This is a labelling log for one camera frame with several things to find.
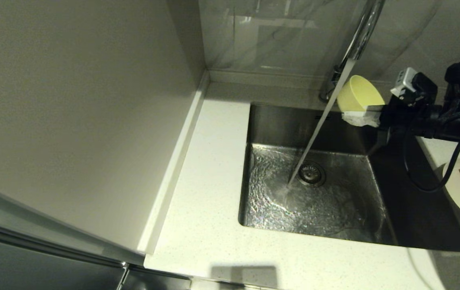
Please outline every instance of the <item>sink basin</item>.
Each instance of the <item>sink basin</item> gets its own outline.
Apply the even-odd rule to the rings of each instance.
[[[296,179],[287,182],[322,111],[252,105],[239,223],[257,229],[460,251],[460,224],[443,191],[408,180],[401,137],[373,150],[376,130],[331,112]],[[409,165],[419,183],[438,182],[415,138]]]

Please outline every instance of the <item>drain strainer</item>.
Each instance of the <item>drain strainer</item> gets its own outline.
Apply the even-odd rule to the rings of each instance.
[[[326,176],[322,167],[312,161],[305,161],[298,170],[298,180],[305,185],[322,186]]]

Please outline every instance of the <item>black cable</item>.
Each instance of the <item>black cable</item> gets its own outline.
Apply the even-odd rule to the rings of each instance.
[[[458,155],[460,153],[460,142],[457,144],[457,147],[454,150],[454,153],[452,154],[452,158],[450,160],[450,163],[448,163],[448,169],[446,170],[445,176],[443,176],[443,179],[433,188],[424,188],[421,185],[419,185],[415,180],[412,179],[412,176],[410,176],[410,172],[408,170],[408,164],[407,164],[407,140],[410,135],[410,131],[412,130],[412,127],[416,121],[416,118],[419,116],[421,112],[423,112],[425,107],[422,107],[420,112],[416,114],[416,117],[414,117],[414,120],[410,124],[409,128],[407,128],[407,131],[405,131],[405,136],[403,138],[403,145],[402,145],[402,154],[403,154],[403,165],[405,166],[405,171],[407,172],[408,179],[420,190],[425,193],[434,193],[436,191],[441,190],[444,185],[448,182],[450,176],[452,175],[452,171],[454,170],[455,163],[457,162]]]

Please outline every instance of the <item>chrome faucet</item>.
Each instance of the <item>chrome faucet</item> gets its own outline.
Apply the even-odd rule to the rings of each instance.
[[[362,11],[360,22],[353,34],[353,38],[351,39],[342,61],[339,65],[333,67],[333,70],[329,73],[328,78],[325,80],[320,90],[320,99],[325,103],[328,102],[328,99],[335,89],[335,85],[339,81],[342,70],[344,69],[348,59],[359,60],[364,52],[364,48],[366,48],[369,37],[371,37],[371,34],[375,29],[375,25],[377,24],[377,20],[382,12],[385,2],[386,0],[368,0],[368,2],[366,2],[364,10]]]

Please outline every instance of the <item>yellow cup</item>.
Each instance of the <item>yellow cup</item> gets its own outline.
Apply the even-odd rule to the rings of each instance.
[[[364,77],[353,75],[337,95],[337,104],[342,112],[365,112],[368,106],[385,105],[378,90]]]

